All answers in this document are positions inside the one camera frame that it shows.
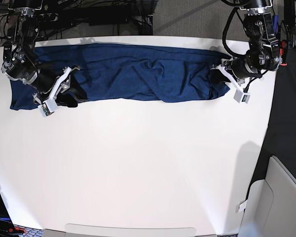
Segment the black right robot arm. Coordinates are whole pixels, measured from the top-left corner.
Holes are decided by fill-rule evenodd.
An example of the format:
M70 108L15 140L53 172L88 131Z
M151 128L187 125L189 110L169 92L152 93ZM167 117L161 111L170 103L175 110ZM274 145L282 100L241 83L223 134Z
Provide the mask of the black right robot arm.
M7 31L3 45L1 71L11 81L20 81L35 89L35 104L45 111L53 112L59 105L77 107L87 100L87 94L78 84L74 72L79 66L64 67L61 75L52 70L52 64L41 63L35 54L35 42L39 35L38 12L41 0L11 0L12 26Z

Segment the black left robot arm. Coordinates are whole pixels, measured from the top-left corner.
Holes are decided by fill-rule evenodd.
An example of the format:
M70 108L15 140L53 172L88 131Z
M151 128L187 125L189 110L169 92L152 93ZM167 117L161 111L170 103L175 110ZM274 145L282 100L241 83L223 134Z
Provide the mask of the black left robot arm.
M232 7L222 32L222 44L230 59L222 60L222 71L238 85L249 79L249 82L262 78L265 73L275 71L282 63L280 43L276 36L277 20L271 12L270 0L224 0L223 3ZM227 45L227 33L234 15L245 11L242 27L249 39L249 50L245 54L232 51Z

